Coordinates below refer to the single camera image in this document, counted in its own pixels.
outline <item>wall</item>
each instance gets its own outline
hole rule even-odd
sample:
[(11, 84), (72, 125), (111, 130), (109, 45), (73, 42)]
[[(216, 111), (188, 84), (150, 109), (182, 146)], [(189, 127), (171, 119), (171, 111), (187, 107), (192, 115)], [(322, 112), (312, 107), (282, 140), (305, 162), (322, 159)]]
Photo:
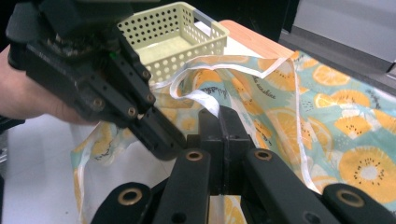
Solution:
[(294, 25), (388, 62), (396, 60), (396, 0), (302, 0)]

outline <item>person's arm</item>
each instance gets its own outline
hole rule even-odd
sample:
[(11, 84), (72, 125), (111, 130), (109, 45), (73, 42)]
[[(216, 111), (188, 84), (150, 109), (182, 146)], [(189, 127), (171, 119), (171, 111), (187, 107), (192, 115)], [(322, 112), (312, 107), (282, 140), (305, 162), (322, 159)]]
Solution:
[(0, 115), (11, 119), (31, 119), (50, 114), (71, 123), (88, 124), (78, 113), (45, 90), (25, 72), (7, 61), (9, 47), (0, 53)]

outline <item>yellow basket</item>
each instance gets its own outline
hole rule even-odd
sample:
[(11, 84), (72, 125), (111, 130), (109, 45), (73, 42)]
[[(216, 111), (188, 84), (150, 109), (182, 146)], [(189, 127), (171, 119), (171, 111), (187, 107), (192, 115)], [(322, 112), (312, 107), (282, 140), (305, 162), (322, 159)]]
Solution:
[[(210, 32), (196, 26), (198, 21)], [(189, 59), (223, 54), (229, 33), (183, 2), (135, 13), (118, 26), (152, 74), (150, 83), (165, 81)]]

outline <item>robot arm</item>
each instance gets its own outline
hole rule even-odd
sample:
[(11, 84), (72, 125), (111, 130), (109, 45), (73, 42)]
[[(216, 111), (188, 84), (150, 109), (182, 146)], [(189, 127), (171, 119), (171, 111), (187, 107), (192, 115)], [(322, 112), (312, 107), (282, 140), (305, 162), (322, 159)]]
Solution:
[(17, 4), (7, 37), (8, 62), (86, 120), (129, 128), (157, 158), (173, 159), (184, 135), (149, 90), (149, 71), (116, 24), (130, 1), (44, 0)]

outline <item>fabric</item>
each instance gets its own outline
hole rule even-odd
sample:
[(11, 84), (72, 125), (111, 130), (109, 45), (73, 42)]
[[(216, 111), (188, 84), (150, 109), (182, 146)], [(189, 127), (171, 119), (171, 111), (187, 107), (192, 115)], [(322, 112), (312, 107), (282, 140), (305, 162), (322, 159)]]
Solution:
[[(288, 60), (199, 57), (153, 87), (156, 106), (184, 134), (198, 133), (203, 105), (215, 115), (217, 106), (231, 107), (256, 147), (277, 153), (310, 189), (321, 193), (331, 183), (347, 183), (396, 210), (394, 97), (300, 51)], [(101, 123), (72, 152), (82, 220), (90, 219), (84, 214), (86, 162), (117, 162), (134, 141), (129, 131)], [(221, 201), (223, 206), (211, 206), (210, 220), (245, 222), (237, 196)]]

